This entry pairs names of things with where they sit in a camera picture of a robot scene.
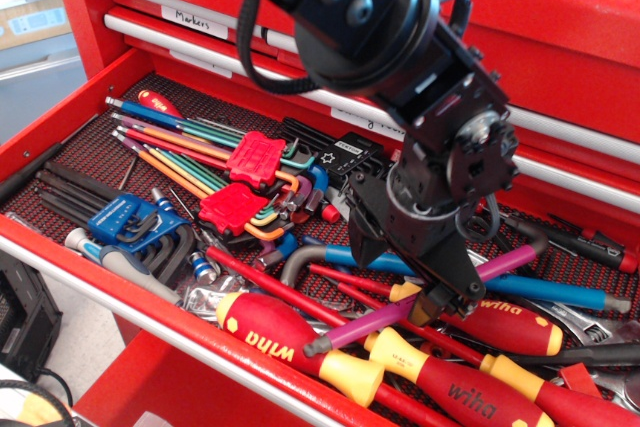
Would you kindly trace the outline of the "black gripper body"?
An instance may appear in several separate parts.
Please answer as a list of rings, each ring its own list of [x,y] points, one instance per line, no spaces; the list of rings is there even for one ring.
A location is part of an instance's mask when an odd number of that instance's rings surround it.
[[[369,174],[349,177],[352,216],[381,227],[393,251],[423,278],[446,285],[477,302],[486,288],[468,257],[455,224],[459,206],[446,182],[444,157],[431,155],[410,136],[399,160],[382,180]]]

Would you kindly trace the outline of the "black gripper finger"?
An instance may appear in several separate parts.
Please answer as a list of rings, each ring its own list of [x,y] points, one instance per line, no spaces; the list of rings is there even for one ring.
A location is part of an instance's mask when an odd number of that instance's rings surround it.
[[[352,216],[348,230],[352,256],[359,267],[368,267],[391,248],[380,225],[373,219]]]
[[[408,320],[415,326],[425,326],[443,315],[464,320],[475,311],[475,303],[467,301],[444,284],[423,288],[416,294]]]

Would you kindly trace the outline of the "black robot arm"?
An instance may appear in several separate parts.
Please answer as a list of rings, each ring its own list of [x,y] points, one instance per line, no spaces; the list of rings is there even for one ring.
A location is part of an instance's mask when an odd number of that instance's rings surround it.
[[[427,279],[409,315],[417,325],[467,315],[486,293],[467,255],[468,221],[518,172],[506,95],[462,39],[471,0],[269,0],[295,22],[306,76],[290,81],[263,76],[252,63],[260,1],[244,0],[238,24],[240,59],[257,85],[363,97],[404,130],[385,179],[349,178],[356,262],[364,267],[393,250]]]

